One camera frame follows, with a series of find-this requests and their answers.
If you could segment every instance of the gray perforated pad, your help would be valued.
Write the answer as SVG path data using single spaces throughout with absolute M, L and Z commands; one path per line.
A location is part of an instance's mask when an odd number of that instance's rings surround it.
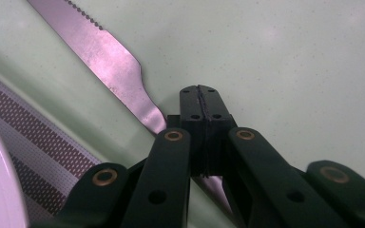
M 1 83 L 0 136 L 22 185 L 30 222 L 55 215 L 76 181 L 100 162 Z

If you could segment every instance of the black plastic part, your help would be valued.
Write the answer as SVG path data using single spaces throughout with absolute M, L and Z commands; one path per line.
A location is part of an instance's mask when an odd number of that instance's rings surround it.
M 105 186 L 95 184 L 94 176 L 107 169 L 116 172 L 115 181 Z M 108 179 L 108 175 L 98 178 L 99 181 L 105 179 Z M 117 227 L 124 214 L 121 205 L 127 200 L 123 191 L 127 180 L 127 170 L 119 164 L 102 163 L 93 166 L 72 188 L 66 204 L 55 218 L 33 224 L 31 227 Z
M 222 187 L 233 215 L 235 215 L 231 220 L 238 227 L 249 227 L 250 220 L 248 218 L 251 218 L 253 199 L 235 169 L 231 169 L 228 174 L 223 176 Z
M 130 196 L 132 196 L 133 191 L 135 191 L 136 184 L 138 183 L 138 179 L 141 176 L 142 170 L 144 169 L 144 164 L 146 163 L 146 159 L 139 161 L 134 164 L 132 167 L 128 168 L 128 182 L 126 183 L 126 192 L 129 192 Z
M 350 224 L 365 227 L 365 180 L 355 171 L 333 161 L 315 161 L 306 178 Z
M 167 128 L 180 128 L 180 115 L 167 116 Z
M 248 220 L 245 225 L 349 227 L 259 132 L 237 127 L 230 130 L 229 139 L 229 154 L 235 164 L 231 168 L 236 169 L 253 201 L 250 218 L 241 219 Z
M 185 227 L 189 196 L 189 133 L 170 128 L 156 137 L 121 227 Z
M 223 169 L 223 144 L 235 126 L 219 92 L 208 86 L 180 91 L 181 128 L 192 136 L 192 176 L 219 176 Z

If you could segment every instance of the table knife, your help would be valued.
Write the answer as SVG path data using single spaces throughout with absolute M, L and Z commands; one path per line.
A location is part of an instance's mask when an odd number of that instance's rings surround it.
M 149 131 L 165 129 L 162 112 L 144 89 L 139 62 L 114 36 L 71 1 L 29 2 Z

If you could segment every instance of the metal rivet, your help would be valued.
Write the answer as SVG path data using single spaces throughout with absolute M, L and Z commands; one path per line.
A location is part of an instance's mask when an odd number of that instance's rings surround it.
M 115 171 L 114 169 L 110 168 L 102 169 L 93 176 L 93 183 L 96 184 L 97 186 L 103 187 L 114 182 L 117 179 L 117 177 L 118 177 L 117 171 Z
M 350 180 L 349 176 L 346 173 L 332 166 L 324 166 L 319 169 L 319 172 L 326 179 L 333 182 L 346 183 Z
M 169 141 L 178 141 L 183 138 L 183 134 L 179 131 L 170 131 L 165 133 L 164 137 Z
M 236 133 L 236 135 L 242 140 L 252 140 L 254 137 L 256 137 L 254 133 L 249 130 L 240 130 Z

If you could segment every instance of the knife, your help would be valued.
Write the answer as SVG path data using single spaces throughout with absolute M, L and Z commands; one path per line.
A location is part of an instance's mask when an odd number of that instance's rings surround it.
M 139 62 L 117 39 L 71 1 L 29 2 L 149 131 L 165 129 L 162 112 L 144 89 Z

